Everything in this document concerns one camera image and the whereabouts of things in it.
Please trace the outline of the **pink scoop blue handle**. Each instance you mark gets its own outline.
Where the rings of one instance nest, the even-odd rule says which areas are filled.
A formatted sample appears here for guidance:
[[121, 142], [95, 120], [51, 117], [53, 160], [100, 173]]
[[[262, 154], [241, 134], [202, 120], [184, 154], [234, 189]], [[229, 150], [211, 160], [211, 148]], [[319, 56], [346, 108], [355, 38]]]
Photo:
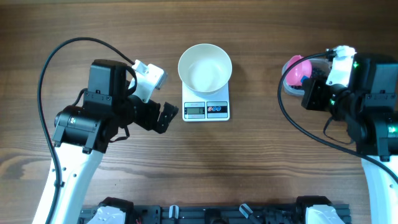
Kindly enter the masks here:
[[301, 86], [302, 82], [310, 78], [312, 75], [312, 64], [311, 61], [306, 60], [296, 65], [286, 75], [285, 81], [290, 86]]

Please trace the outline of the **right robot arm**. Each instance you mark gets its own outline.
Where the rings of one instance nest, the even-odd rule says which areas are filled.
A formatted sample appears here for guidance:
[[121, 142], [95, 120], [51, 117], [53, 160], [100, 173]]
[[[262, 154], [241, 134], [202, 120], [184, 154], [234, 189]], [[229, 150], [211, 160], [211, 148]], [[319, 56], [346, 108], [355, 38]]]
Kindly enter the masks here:
[[302, 106], [327, 111], [347, 124], [362, 157], [369, 190], [371, 221], [397, 223], [397, 60], [358, 53], [344, 83], [331, 78], [303, 82]]

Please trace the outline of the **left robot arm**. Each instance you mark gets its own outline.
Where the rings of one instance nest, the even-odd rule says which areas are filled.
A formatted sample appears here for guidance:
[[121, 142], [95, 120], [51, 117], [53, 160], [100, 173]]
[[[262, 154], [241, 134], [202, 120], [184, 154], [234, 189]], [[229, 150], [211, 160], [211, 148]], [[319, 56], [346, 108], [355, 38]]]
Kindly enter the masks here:
[[59, 112], [53, 143], [58, 161], [50, 166], [34, 223], [75, 223], [90, 181], [119, 129], [136, 123], [147, 131], [166, 132], [178, 108], [151, 100], [167, 73], [153, 65], [96, 59], [87, 88], [77, 103]]

